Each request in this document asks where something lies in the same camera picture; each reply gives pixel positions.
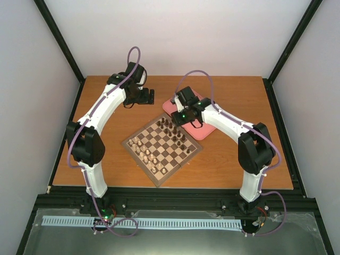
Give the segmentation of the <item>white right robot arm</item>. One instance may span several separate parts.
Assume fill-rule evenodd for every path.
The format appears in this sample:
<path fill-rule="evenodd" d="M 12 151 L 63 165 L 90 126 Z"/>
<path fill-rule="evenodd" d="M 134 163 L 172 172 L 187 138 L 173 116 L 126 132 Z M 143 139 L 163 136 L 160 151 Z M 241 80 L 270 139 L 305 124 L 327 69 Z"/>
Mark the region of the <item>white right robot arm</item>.
<path fill-rule="evenodd" d="M 263 123 L 245 122 L 209 98 L 199 99 L 190 87 L 175 92 L 171 103 L 176 106 L 176 111 L 171 113 L 176 126 L 197 120 L 201 125 L 215 127 L 236 142 L 238 162 L 244 170 L 237 204 L 242 214 L 250 214 L 259 201 L 265 170 L 276 155 L 267 127 Z"/>

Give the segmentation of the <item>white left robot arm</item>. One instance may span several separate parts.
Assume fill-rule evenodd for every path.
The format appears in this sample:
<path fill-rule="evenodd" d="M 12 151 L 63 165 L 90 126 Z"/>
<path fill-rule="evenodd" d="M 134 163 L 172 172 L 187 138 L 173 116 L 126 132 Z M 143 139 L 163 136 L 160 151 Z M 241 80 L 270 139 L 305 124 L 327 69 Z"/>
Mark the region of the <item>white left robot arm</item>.
<path fill-rule="evenodd" d="M 70 121 L 66 126 L 67 164 L 71 168 L 81 168 L 87 193 L 95 197 L 91 206 L 99 214 L 108 212 L 111 207 L 111 201 L 104 196 L 107 184 L 101 161 L 105 145 L 100 135 L 119 105 L 131 108 L 135 104 L 154 104 L 155 91 L 144 87 L 146 80 L 146 69 L 138 63 L 129 62 L 124 72 L 114 73 L 108 78 L 103 92 L 88 112 L 77 122 Z M 77 165 L 71 165 L 71 156 Z"/>

